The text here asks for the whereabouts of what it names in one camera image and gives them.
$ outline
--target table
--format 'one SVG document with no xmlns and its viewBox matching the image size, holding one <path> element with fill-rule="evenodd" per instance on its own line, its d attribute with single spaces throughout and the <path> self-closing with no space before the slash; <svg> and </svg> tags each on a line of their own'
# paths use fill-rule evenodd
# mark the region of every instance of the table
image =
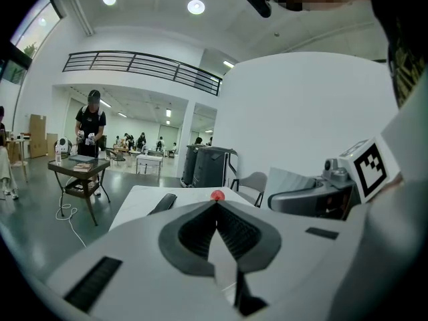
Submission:
<svg viewBox="0 0 428 321">
<path fill-rule="evenodd" d="M 104 159 L 94 159 L 91 163 L 93 165 L 92 169 L 88 171 L 87 173 L 81 173 L 78 171 L 73 171 L 73 167 L 76 166 L 79 162 L 76 162 L 75 160 L 70 160 L 68 158 L 65 158 L 62 160 L 60 165 L 56 164 L 56 161 L 48 162 L 47 168 L 49 170 L 52 170 L 55 173 L 56 179 L 58 183 L 60 184 L 60 188 L 62 191 L 61 195 L 61 201 L 60 201 L 60 207 L 61 207 L 61 215 L 64 216 L 62 213 L 62 198 L 64 197 L 64 194 L 69 194 L 72 196 L 80 197 L 81 199 L 86 200 L 86 204 L 88 206 L 89 212 L 91 214 L 92 220 L 94 221 L 95 226 L 97 226 L 97 222 L 95 220 L 94 211 L 92 210 L 92 204 L 90 200 L 90 196 L 95 192 L 96 189 L 99 187 L 102 188 L 102 190 L 105 192 L 107 196 L 107 200 L 110 203 L 110 198 L 108 197 L 108 194 L 104 187 L 102 186 L 102 181 L 104 180 L 104 173 L 106 172 L 106 169 L 110 166 L 109 160 Z M 98 183 L 96 183 L 91 189 L 89 188 L 88 184 L 90 182 L 90 179 L 93 176 L 98 177 L 98 173 L 102 171 L 101 180 L 98 180 Z M 60 179 L 58 178 L 58 173 L 75 177 L 77 178 L 75 181 L 71 182 L 70 184 L 63 187 L 61 185 Z M 78 189 L 76 186 L 82 185 L 83 191 L 81 189 Z"/>
<path fill-rule="evenodd" d="M 125 198 L 119 212 L 113 220 L 109 231 L 126 223 L 147 216 L 166 194 L 174 194 L 177 199 L 174 202 L 173 209 L 192 203 L 210 201 L 211 193 L 214 190 L 221 190 L 225 194 L 227 201 L 235 201 L 255 208 L 250 202 L 239 196 L 230 188 L 157 188 L 135 185 Z"/>
<path fill-rule="evenodd" d="M 147 172 L 147 165 L 153 165 L 155 167 L 158 167 L 158 176 L 161 175 L 161 166 L 163 162 L 163 157 L 157 157 L 157 156 L 147 156 L 145 154 L 140 154 L 136 157 L 136 169 L 135 173 L 138 174 L 138 163 L 141 163 L 143 165 L 146 165 L 144 169 L 144 173 Z"/>
<path fill-rule="evenodd" d="M 129 149 L 128 149 L 128 148 L 126 148 L 126 147 L 113 147 L 113 150 L 114 150 L 114 151 L 125 152 L 125 153 L 128 153 L 128 152 L 129 152 Z"/>
<path fill-rule="evenodd" d="M 132 166 L 132 164 L 133 164 L 133 162 L 134 162 L 134 159 L 133 159 L 133 158 L 136 158 L 139 154 L 141 154 L 141 152 L 140 152 L 140 151 L 135 151 L 135 150 L 131 150 L 131 151 L 129 151 L 130 160 L 129 160 L 129 165 L 128 165 L 128 167 L 131 167 L 131 166 Z"/>
<path fill-rule="evenodd" d="M 30 141 L 30 140 L 31 139 L 6 140 L 6 143 L 12 144 L 12 149 L 10 152 L 10 158 L 13 158 L 13 155 L 15 152 L 15 143 L 18 143 L 18 145 L 19 145 L 19 158 L 20 158 L 21 163 L 22 163 L 22 171 L 24 172 L 24 177 L 25 177 L 26 182 L 28 182 L 28 178 L 27 178 L 27 170 L 25 169 L 25 161 L 24 161 L 24 142 Z"/>
<path fill-rule="evenodd" d="M 152 155 L 152 156 L 163 157 L 163 152 L 162 151 L 148 150 L 147 154 Z"/>
</svg>

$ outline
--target person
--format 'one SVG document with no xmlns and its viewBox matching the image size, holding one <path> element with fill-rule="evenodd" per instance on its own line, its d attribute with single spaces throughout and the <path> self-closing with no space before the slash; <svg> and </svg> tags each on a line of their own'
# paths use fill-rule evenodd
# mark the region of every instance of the person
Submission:
<svg viewBox="0 0 428 321">
<path fill-rule="evenodd" d="M 91 90 L 88 95 L 88 105 L 79 109 L 76 116 L 76 127 L 74 128 L 78 137 L 78 154 L 98 158 L 99 140 L 106 125 L 106 115 L 100 109 L 101 94 L 97 90 Z M 83 131 L 83 139 L 80 141 L 80 131 Z M 98 177 L 92 177 L 94 184 Z M 95 190 L 95 195 L 100 196 L 100 189 Z"/>
<path fill-rule="evenodd" d="M 126 137 L 126 140 L 128 141 L 128 151 L 131 151 L 132 147 L 134 146 L 134 137 L 128 133 L 125 133 L 124 136 Z"/>
<path fill-rule="evenodd" d="M 353 0 L 274 0 L 291 11 L 328 9 Z M 387 64 L 393 80 L 397 105 L 401 108 L 413 92 L 427 63 L 428 45 L 421 28 L 425 0 L 370 0 L 374 15 L 388 39 Z M 399 173 L 383 191 L 400 185 Z"/>
<path fill-rule="evenodd" d="M 172 147 L 172 149 L 170 149 L 170 151 L 168 151 L 168 156 L 172 153 L 173 155 L 176 153 L 177 151 L 177 143 L 174 143 L 174 146 Z"/>
<path fill-rule="evenodd" d="M 163 137 L 159 137 L 158 141 L 156 142 L 156 151 L 162 151 L 165 147 L 165 141 L 163 141 Z"/>
<path fill-rule="evenodd" d="M 137 139 L 136 141 L 136 149 L 137 151 L 142 150 L 143 146 L 146 144 L 146 135 L 143 133 L 141 133 L 140 137 Z"/>
<path fill-rule="evenodd" d="M 18 198 L 18 187 L 13 177 L 6 148 L 6 127 L 2 123 L 4 116 L 5 109 L 0 106 L 0 180 L 3 183 L 3 194 L 12 195 L 12 199 L 16 200 Z"/>
</svg>

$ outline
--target cardboard box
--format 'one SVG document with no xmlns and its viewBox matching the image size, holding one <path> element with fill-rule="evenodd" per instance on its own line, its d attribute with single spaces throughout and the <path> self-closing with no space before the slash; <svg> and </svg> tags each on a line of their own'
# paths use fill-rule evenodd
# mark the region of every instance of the cardboard box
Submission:
<svg viewBox="0 0 428 321">
<path fill-rule="evenodd" d="M 46 117 L 32 114 L 29 119 L 31 133 L 31 158 L 45 156 L 46 148 Z"/>
</svg>

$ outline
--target black cap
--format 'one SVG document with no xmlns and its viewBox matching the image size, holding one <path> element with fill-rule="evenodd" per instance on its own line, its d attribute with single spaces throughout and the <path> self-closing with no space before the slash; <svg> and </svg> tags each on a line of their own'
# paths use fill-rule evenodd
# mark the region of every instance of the black cap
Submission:
<svg viewBox="0 0 428 321">
<path fill-rule="evenodd" d="M 101 94 L 97 90 L 91 90 L 88 95 L 88 102 L 91 104 L 99 104 L 101 99 Z"/>
</svg>

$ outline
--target black t-shirt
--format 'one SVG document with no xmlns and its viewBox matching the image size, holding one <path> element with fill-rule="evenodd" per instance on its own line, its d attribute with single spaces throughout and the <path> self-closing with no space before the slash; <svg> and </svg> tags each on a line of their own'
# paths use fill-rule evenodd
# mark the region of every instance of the black t-shirt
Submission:
<svg viewBox="0 0 428 321">
<path fill-rule="evenodd" d="M 140 136 L 140 138 L 138 138 L 138 140 L 136 141 L 137 147 L 142 147 L 143 142 L 146 142 L 146 137 Z"/>
<path fill-rule="evenodd" d="M 80 121 L 80 130 L 85 132 L 85 138 L 89 136 L 90 133 L 95 135 L 98 133 L 98 127 L 106 125 L 106 115 L 104 112 L 98 116 L 98 111 L 91 113 L 89 107 L 86 108 L 86 111 L 82 112 L 83 107 L 79 110 L 76 120 Z"/>
<path fill-rule="evenodd" d="M 371 0 L 389 41 L 388 65 L 401 107 L 421 77 L 428 56 L 425 0 Z"/>
</svg>

